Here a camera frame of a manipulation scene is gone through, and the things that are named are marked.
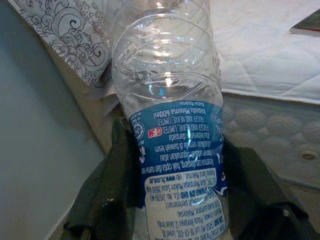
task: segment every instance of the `book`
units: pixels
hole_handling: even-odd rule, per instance
[[[294,25],[290,32],[320,37],[320,9]]]

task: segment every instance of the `mattress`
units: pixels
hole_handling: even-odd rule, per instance
[[[320,107],[224,94],[224,134],[283,179],[320,190]]]
[[[225,93],[320,104],[320,37],[289,29],[319,0],[211,0]]]
[[[320,189],[320,37],[289,29],[318,0],[212,0],[224,133],[283,179]]]

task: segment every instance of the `clear plastic bottle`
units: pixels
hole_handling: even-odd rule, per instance
[[[115,90],[141,152],[134,238],[222,236],[223,97],[208,0],[108,0],[105,12]]]

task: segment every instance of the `gray wall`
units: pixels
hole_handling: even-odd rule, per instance
[[[41,42],[0,3],[0,238],[41,240],[103,154]]]

